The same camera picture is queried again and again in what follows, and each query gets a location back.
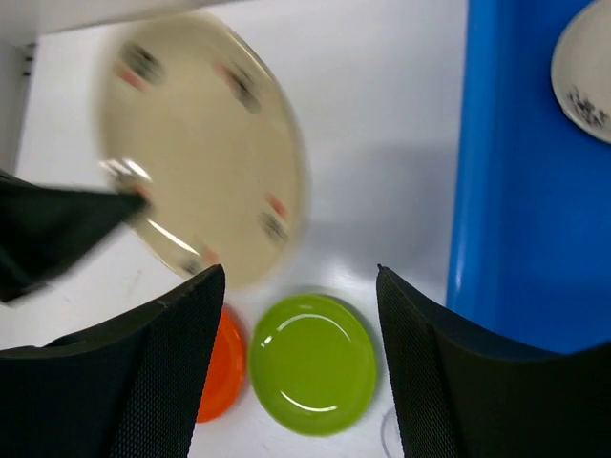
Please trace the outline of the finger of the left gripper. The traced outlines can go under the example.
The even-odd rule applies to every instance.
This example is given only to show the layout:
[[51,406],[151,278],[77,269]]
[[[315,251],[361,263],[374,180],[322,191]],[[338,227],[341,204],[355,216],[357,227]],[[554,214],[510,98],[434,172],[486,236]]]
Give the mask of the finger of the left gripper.
[[38,186],[1,173],[1,302],[69,271],[146,208],[135,192]]

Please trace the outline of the beige plate with small motifs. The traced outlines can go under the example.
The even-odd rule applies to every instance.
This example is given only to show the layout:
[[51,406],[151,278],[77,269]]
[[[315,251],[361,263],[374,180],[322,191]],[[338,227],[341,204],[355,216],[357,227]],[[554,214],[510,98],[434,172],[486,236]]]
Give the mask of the beige plate with small motifs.
[[148,204],[138,238],[191,277],[219,264],[230,289],[259,282],[305,222],[299,126],[273,73],[210,14],[136,23],[97,74],[100,166]]

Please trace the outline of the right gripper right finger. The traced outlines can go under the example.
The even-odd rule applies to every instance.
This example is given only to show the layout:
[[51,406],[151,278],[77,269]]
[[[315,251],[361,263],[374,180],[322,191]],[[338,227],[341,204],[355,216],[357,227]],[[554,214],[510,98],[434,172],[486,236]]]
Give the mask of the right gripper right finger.
[[386,266],[378,316],[408,457],[606,457],[610,346],[559,354],[500,336]]

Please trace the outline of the orange plate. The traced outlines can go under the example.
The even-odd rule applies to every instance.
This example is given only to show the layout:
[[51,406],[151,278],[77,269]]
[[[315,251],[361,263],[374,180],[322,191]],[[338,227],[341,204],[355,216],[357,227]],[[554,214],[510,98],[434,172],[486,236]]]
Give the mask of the orange plate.
[[220,418],[236,403],[245,373],[246,353],[241,327],[235,312],[225,303],[200,398],[197,424]]

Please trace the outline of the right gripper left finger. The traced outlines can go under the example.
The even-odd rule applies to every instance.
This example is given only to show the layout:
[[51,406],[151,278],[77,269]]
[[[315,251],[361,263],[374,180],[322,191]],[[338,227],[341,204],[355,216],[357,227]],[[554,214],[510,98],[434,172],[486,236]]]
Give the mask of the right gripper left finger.
[[5,457],[184,457],[221,317],[223,269],[41,347],[1,354]]

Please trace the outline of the beige plate with black patch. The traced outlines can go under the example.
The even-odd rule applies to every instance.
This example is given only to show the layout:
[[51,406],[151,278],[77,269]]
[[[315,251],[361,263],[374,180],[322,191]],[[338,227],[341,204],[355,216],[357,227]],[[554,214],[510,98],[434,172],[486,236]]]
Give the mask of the beige plate with black patch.
[[610,142],[610,3],[593,1],[564,29],[551,62],[554,95],[565,115]]

